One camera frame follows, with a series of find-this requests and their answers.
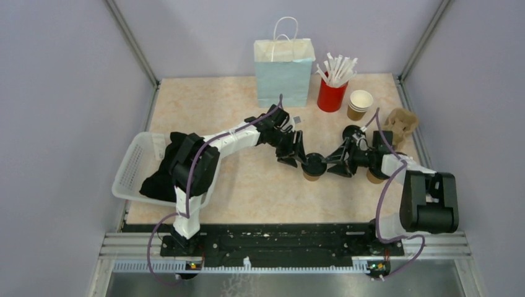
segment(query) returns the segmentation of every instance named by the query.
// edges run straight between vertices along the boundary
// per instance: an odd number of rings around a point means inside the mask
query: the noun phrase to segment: black base
[[[321,176],[326,172],[324,157],[320,153],[309,153],[306,155],[307,164],[301,164],[303,171],[310,176]]]
[[[371,230],[368,223],[201,225],[191,238],[197,245],[191,254],[164,236],[160,255],[204,255],[206,267],[243,266],[245,257],[252,267],[346,267],[352,266],[352,256],[379,256],[386,248],[391,256],[404,254],[397,243],[379,243]]]

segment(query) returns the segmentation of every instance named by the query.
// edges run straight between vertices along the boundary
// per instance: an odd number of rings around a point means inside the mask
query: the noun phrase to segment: light blue paper bag
[[[284,19],[295,21],[293,40],[284,34],[276,36],[277,26]],[[273,40],[256,40],[253,45],[260,107],[277,104],[281,93],[284,107],[306,106],[315,53],[309,38],[296,38],[298,28],[293,17],[283,17],[276,23]],[[278,40],[279,37],[286,37],[287,40]]]

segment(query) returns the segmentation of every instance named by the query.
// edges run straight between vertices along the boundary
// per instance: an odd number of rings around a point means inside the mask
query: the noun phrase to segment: white paper cup
[[[374,98],[364,90],[356,90],[350,94],[347,116],[353,121],[359,121],[374,104]]]

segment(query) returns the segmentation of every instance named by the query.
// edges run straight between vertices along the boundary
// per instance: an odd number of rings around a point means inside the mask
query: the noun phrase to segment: white rope handle
[[[284,20],[284,19],[292,19],[292,20],[295,21],[295,35],[293,36],[293,40],[291,40],[291,42],[292,42],[292,60],[295,59],[294,43],[295,43],[295,39],[297,38],[297,32],[299,32],[299,23],[297,22],[297,20],[294,17],[281,17],[277,21],[276,26],[274,27],[274,46],[272,47],[272,58],[271,58],[270,62],[274,61],[274,51],[276,50],[276,43],[277,43],[277,40],[279,39],[279,37],[284,36],[284,37],[286,37],[286,39],[288,39],[288,41],[290,41],[290,38],[288,38],[288,36],[286,34],[280,34],[279,36],[276,37],[277,27],[279,26],[279,22],[281,20]]]
[[[280,22],[281,20],[284,20],[284,19],[292,19],[292,20],[295,21],[295,35],[293,36],[293,40],[295,40],[295,39],[297,38],[297,32],[299,32],[299,23],[297,22],[297,20],[296,20],[294,17],[281,17],[281,18],[277,21],[276,26],[275,26],[275,28],[274,28],[274,41],[277,40],[277,38],[276,38],[276,33],[277,33],[277,27],[279,26],[279,22]]]
[[[272,47],[272,59],[271,61],[273,62],[274,61],[274,51],[276,50],[276,41],[279,39],[279,37],[281,36],[284,36],[286,37],[286,39],[288,39],[289,42],[290,41],[290,38],[286,35],[286,34],[279,34],[279,36],[274,40],[274,46]],[[293,45],[292,45],[292,59],[295,57],[295,50],[293,48]]]

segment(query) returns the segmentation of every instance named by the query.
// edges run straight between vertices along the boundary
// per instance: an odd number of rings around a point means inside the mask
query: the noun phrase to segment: red cup
[[[317,106],[327,113],[333,113],[341,108],[343,103],[344,93],[348,87],[348,82],[339,88],[328,87],[323,79],[321,79],[321,88],[319,89],[319,97],[317,98]]]

